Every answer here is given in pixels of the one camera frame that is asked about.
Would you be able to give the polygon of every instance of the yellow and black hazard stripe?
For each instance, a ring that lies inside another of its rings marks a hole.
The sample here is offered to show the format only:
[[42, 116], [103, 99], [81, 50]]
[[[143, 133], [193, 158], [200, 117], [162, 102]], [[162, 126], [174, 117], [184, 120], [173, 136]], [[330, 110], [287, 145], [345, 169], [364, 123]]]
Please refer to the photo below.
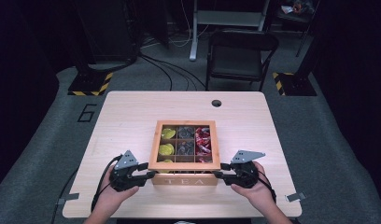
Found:
[[275, 86], [277, 87], [278, 93], [280, 95], [285, 96], [286, 93], [284, 91], [283, 84], [281, 83], [280, 77], [279, 77], [279, 76], [283, 76], [283, 75], [293, 76], [293, 73], [273, 73], [273, 78], [275, 79]]
[[108, 84], [112, 78], [112, 75], [113, 73], [109, 73], [108, 75], [106, 75], [103, 85], [98, 91], [68, 91], [68, 95], [77, 95], [77, 96], [103, 95], [104, 92], [106, 92], [106, 88], [108, 88]]

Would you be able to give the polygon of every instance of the black cable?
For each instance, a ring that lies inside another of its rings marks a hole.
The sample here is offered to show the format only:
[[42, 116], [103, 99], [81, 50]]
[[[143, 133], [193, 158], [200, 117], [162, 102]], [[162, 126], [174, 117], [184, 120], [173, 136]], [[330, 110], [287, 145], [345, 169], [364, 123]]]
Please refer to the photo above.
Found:
[[266, 178], [266, 180], [267, 180], [267, 183], [266, 182], [264, 182], [262, 179], [260, 179], [260, 177], [258, 176], [258, 179], [262, 182], [262, 184], [264, 185], [264, 186], [266, 186], [266, 188], [268, 188], [269, 190], [270, 190], [270, 192], [272, 193], [272, 198], [273, 198], [273, 201], [275, 201], [275, 203], [276, 203], [276, 195], [275, 195], [275, 190], [272, 188], [272, 184], [270, 183], [270, 181], [269, 181], [269, 179], [267, 178], [267, 176], [264, 174], [264, 173], [262, 173], [261, 171], [258, 171], [260, 174], [262, 174], [265, 178]]
[[66, 189], [66, 187], [67, 187], [69, 181], [72, 179], [72, 177], [74, 177], [74, 175], [77, 173], [78, 169], [79, 169], [79, 167], [78, 167], [78, 168], [74, 171], [74, 173], [72, 173], [71, 176], [67, 179], [67, 181], [65, 182], [65, 185], [64, 185], [63, 188], [62, 188], [62, 191], [61, 191], [60, 194], [59, 194], [59, 199], [57, 200], [57, 203], [56, 203], [56, 205], [54, 206], [53, 216], [51, 217], [51, 224], [54, 223], [54, 218], [56, 218], [57, 208], [59, 207], [58, 202], [59, 202], [59, 200], [63, 197], [63, 193], [64, 193], [64, 191], [65, 191], [65, 189]]
[[144, 59], [145, 61], [155, 65], [156, 67], [158, 67], [159, 69], [161, 69], [167, 76], [168, 78], [170, 79], [170, 91], [173, 89], [173, 79], [171, 79], [170, 75], [168, 75], [168, 73], [166, 71], [164, 71], [164, 69], [162, 69], [159, 65], [157, 65], [156, 63], [153, 63], [150, 59], [146, 58], [143, 56], [143, 54], [140, 54], [140, 57], [142, 59]]
[[95, 191], [94, 197], [93, 197], [93, 199], [92, 199], [92, 209], [91, 209], [91, 210], [93, 210], [93, 209], [94, 209], [94, 206], [97, 204], [98, 197], [100, 197], [101, 192], [103, 192], [103, 190], [106, 189], [106, 187], [108, 187], [108, 186], [111, 184], [111, 183], [109, 183], [108, 185], [106, 185], [106, 186], [100, 191], [101, 184], [103, 183], [103, 181], [104, 181], [104, 177], [106, 176], [106, 172], [108, 171], [108, 169], [109, 169], [109, 167], [111, 166], [112, 162], [120, 160], [121, 157], [122, 157], [122, 155], [117, 156], [117, 157], [115, 157], [114, 159], [112, 159], [112, 161], [110, 161], [110, 162], [108, 163], [108, 165], [106, 166], [105, 170], [103, 171], [103, 174], [102, 174], [101, 177], [100, 177], [100, 181], [98, 182], [97, 190]]
[[205, 84], [204, 84], [204, 83], [203, 83], [197, 76], [195, 76], [193, 73], [191, 73], [190, 71], [188, 71], [188, 70], [186, 70], [186, 69], [184, 69], [184, 68], [182, 68], [182, 67], [179, 67], [179, 66], [177, 66], [177, 65], [175, 65], [175, 64], [168, 63], [168, 62], [165, 62], [165, 61], [161, 61], [161, 60], [158, 60], [158, 59], [154, 59], [154, 58], [149, 57], [148, 55], [145, 55], [145, 54], [143, 54], [143, 53], [140, 53], [140, 54], [141, 54], [143, 57], [146, 57], [146, 58], [148, 58], [148, 59], [150, 59], [150, 60], [153, 60], [153, 61], [155, 61], [155, 62], [157, 62], [157, 63], [165, 63], [165, 64], [171, 65], [171, 66], [173, 66], [173, 67], [175, 67], [175, 68], [178, 68], [178, 69], [180, 69], [180, 70], [182, 70], [182, 71], [184, 71], [184, 72], [190, 74], [190, 75], [191, 75], [192, 77], [194, 77], [197, 81], [199, 81], [199, 83], [202, 84], [203, 87], [205, 87]]
[[185, 89], [185, 91], [187, 91], [187, 90], [189, 89], [190, 81], [192, 82], [194, 89], [197, 91], [196, 85], [194, 84], [193, 80], [191, 80], [189, 77], [187, 77], [187, 76], [181, 74], [181, 73], [178, 72], [176, 69], [174, 69], [174, 68], [168, 66], [168, 65], [165, 64], [165, 63], [159, 63], [159, 64], [160, 64], [161, 66], [164, 66], [164, 67], [170, 69], [171, 71], [173, 71], [173, 72], [175, 72], [175, 73], [177, 73], [177, 74], [179, 74], [180, 76], [182, 76], [182, 77], [185, 78], [185, 80], [187, 81], [187, 88]]

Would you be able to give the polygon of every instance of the gray carpet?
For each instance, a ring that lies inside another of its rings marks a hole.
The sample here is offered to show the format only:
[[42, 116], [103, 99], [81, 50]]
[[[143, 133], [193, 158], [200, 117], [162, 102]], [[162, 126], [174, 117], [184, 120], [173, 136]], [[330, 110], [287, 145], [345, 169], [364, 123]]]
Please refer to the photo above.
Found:
[[[358, 163], [341, 135], [335, 119], [311, 74], [316, 97], [280, 96], [273, 72], [296, 72], [310, 42], [295, 57], [298, 35], [277, 34], [280, 47], [274, 56], [263, 93], [298, 191], [307, 198], [301, 202], [302, 223], [381, 223], [381, 201], [368, 172]], [[150, 57], [173, 63], [205, 82], [206, 38], [202, 38], [196, 62], [189, 61], [191, 44], [184, 47], [161, 45], [142, 48]], [[117, 63], [99, 64], [110, 67]], [[0, 186], [0, 223], [49, 223], [65, 181], [79, 166], [106, 94], [69, 96], [67, 89], [77, 71], [68, 68], [57, 74], [60, 89], [47, 116]], [[197, 90], [183, 76], [170, 72], [173, 91]], [[246, 82], [211, 81], [211, 91], [254, 91]], [[154, 65], [138, 59], [114, 73], [107, 91], [169, 91], [168, 77]], [[95, 113], [91, 122], [78, 122], [85, 105]], [[65, 192], [69, 191], [71, 182]], [[55, 223], [81, 223], [67, 219], [58, 207]]]

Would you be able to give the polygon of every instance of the yellow object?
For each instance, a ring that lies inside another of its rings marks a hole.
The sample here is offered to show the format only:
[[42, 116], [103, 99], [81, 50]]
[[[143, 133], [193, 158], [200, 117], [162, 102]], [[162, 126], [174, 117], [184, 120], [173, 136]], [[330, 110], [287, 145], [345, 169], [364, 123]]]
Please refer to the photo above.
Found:
[[[160, 162], [172, 162], [171, 160], [164, 160], [164, 161], [160, 161]], [[159, 174], [168, 174], [170, 173], [170, 171], [166, 171], [166, 170], [160, 170], [158, 171]]]
[[173, 153], [174, 153], [173, 147], [169, 147], [167, 145], [160, 145], [159, 146], [159, 154], [161, 154], [163, 156], [168, 156], [168, 155], [172, 155]]
[[170, 139], [176, 135], [176, 130], [163, 129], [162, 130], [162, 139]]

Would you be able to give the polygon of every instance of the wrist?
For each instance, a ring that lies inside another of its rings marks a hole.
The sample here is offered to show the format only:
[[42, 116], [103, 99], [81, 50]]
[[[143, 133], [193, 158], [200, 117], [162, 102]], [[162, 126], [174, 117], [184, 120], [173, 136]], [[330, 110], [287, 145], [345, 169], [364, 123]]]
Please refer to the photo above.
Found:
[[264, 211], [260, 211], [267, 219], [268, 223], [291, 223], [287, 216], [281, 211], [281, 209], [274, 203], [265, 207]]
[[84, 224], [103, 224], [106, 223], [109, 218], [110, 216], [107, 214], [94, 210], [85, 220]]
[[279, 209], [274, 202], [264, 202], [260, 203], [259, 206], [254, 206], [258, 211], [260, 211], [264, 217]]

